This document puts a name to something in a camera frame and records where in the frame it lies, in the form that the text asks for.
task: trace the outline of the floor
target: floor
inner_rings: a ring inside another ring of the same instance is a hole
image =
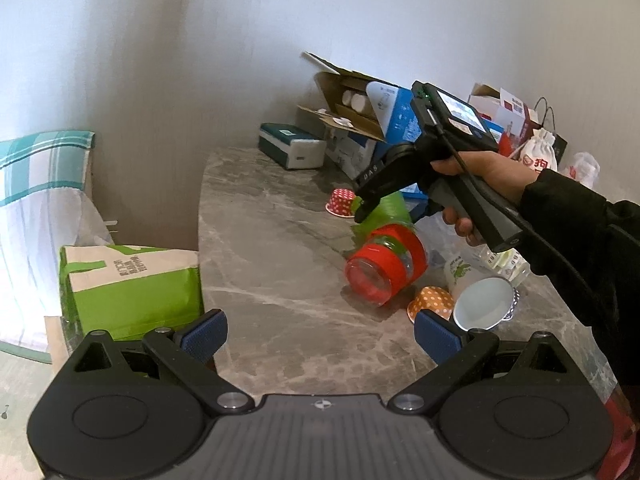
[[[0,352],[0,480],[42,478],[26,425],[51,379],[51,365]]]

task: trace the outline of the teal box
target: teal box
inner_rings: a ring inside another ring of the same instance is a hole
[[[285,170],[310,170],[322,167],[326,142],[293,124],[264,123],[258,148]]]

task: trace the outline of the white drawstring pouch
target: white drawstring pouch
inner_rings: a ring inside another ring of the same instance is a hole
[[[542,170],[558,170],[554,153],[556,137],[544,128],[533,130],[533,136],[524,144],[519,160],[522,164],[540,173]]]

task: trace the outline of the white sheet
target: white sheet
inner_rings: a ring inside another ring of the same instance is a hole
[[[60,247],[111,243],[78,189],[45,189],[1,207],[0,341],[46,352],[44,316],[60,315]]]

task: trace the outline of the polka dot paper cup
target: polka dot paper cup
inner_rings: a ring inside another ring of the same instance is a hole
[[[353,218],[351,203],[355,198],[356,195],[351,189],[337,188],[331,193],[331,198],[324,208],[334,216]]]
[[[439,286],[426,286],[406,308],[406,314],[413,323],[422,309],[433,310],[438,316],[449,319],[454,301],[451,295]]]

